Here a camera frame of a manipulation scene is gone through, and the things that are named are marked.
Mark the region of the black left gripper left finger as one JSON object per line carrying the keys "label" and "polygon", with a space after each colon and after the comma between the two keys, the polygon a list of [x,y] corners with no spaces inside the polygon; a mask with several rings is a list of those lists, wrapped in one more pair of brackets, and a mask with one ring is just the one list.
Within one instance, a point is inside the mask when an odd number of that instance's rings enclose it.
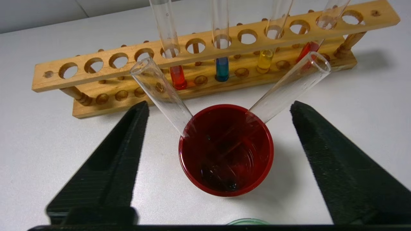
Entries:
{"label": "black left gripper left finger", "polygon": [[147,101],[132,106],[46,208],[52,225],[135,225],[131,206]]}

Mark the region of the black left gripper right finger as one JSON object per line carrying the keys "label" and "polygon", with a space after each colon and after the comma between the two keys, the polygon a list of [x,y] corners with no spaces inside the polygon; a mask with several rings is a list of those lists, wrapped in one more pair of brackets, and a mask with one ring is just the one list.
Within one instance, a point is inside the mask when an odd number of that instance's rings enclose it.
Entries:
{"label": "black left gripper right finger", "polygon": [[410,225],[409,189],[313,107],[295,101],[290,112],[335,225]]}

